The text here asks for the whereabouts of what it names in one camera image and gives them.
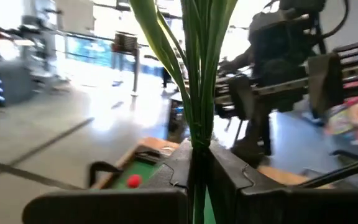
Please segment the gray floor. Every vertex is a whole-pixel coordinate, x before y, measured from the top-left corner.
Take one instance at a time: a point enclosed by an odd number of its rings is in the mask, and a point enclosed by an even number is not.
[[[133,98],[82,87],[0,108],[0,223],[21,223],[25,204],[38,195],[86,187],[90,162],[114,162],[146,136],[165,138],[167,98],[160,90]],[[224,146],[233,143],[238,122],[225,131],[227,120],[216,118],[215,135]],[[295,173],[337,167],[322,130],[294,113],[272,114],[272,125],[271,166]]]

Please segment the green felt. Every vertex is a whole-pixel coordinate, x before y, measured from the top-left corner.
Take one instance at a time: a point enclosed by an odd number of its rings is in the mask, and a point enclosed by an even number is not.
[[[130,175],[134,175],[134,174],[140,175],[142,177],[142,182],[146,182],[157,169],[158,166],[153,166],[151,164],[140,162],[140,161],[134,161],[128,167],[126,167],[126,169],[121,174],[121,176],[117,179],[117,181],[114,182],[112,188],[128,189],[126,185],[126,180]],[[204,223],[207,224],[216,223],[208,190],[206,192],[206,197],[205,197]]]

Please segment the red ball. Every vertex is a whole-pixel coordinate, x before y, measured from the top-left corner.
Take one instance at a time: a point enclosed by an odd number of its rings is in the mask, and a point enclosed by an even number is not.
[[[142,183],[142,177],[140,175],[134,174],[128,177],[127,187],[137,188]]]

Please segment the polished floor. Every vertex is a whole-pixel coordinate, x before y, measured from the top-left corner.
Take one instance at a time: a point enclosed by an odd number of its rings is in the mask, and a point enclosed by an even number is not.
[[[138,97],[130,95],[128,74],[120,87],[73,82],[68,92],[0,108],[0,223],[21,223],[25,204],[46,192],[85,188],[89,163],[114,163],[138,140],[166,137],[169,94],[155,76],[139,80]],[[294,173],[337,167],[322,130],[296,113],[273,113],[271,120],[275,154],[266,163]],[[231,146],[238,123],[226,131],[227,120],[215,119],[222,145]]]

